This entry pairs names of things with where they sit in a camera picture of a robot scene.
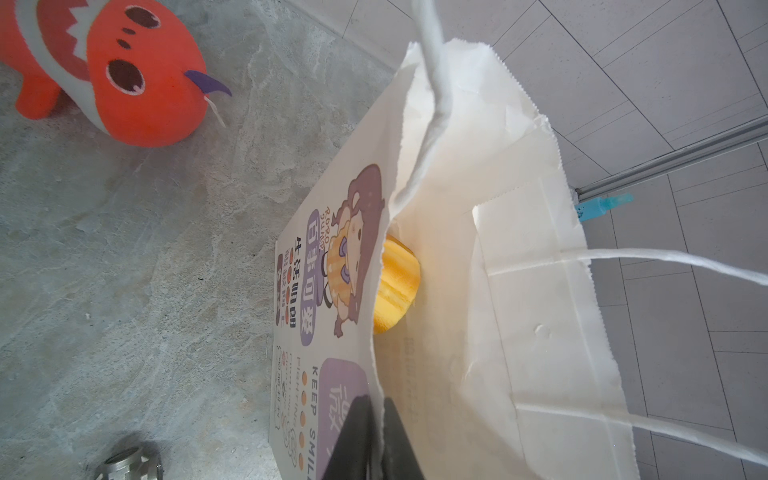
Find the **white paper bag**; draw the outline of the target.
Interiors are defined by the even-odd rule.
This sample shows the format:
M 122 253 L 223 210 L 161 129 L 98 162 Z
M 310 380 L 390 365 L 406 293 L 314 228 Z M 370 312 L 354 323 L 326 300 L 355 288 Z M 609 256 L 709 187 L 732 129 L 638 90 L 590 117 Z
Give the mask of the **white paper bag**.
M 591 249 L 548 119 L 483 43 L 420 39 L 276 243 L 269 442 L 285 479 L 322 479 L 351 403 L 369 395 L 369 477 L 384 400 L 425 479 L 635 479 L 642 429 L 765 465 L 767 455 L 628 411 L 590 264 L 648 258 L 759 285 L 678 251 Z M 421 283 L 375 334 L 383 244 Z

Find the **bundt ring bread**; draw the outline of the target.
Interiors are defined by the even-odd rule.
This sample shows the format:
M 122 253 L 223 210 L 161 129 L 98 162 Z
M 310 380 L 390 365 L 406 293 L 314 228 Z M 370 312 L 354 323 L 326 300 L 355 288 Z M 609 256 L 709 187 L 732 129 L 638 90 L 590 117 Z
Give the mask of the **bundt ring bread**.
M 383 244 L 382 272 L 374 306 L 375 334 L 394 327 L 411 307 L 420 283 L 421 267 L 413 252 L 388 235 Z

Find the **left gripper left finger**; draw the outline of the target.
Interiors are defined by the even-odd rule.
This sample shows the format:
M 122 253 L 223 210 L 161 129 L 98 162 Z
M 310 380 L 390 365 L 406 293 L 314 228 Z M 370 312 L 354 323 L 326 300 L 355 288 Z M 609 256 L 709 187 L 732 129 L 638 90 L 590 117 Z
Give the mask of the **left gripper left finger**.
M 375 424 L 369 395 L 351 403 L 323 480 L 366 480 L 369 477 Z

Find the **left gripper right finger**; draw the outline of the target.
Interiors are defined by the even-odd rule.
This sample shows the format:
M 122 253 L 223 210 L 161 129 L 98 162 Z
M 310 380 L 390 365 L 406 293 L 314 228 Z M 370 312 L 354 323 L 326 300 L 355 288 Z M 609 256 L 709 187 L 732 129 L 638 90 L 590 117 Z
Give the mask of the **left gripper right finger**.
M 424 480 L 405 427 L 391 398 L 384 400 L 383 478 L 386 480 Z

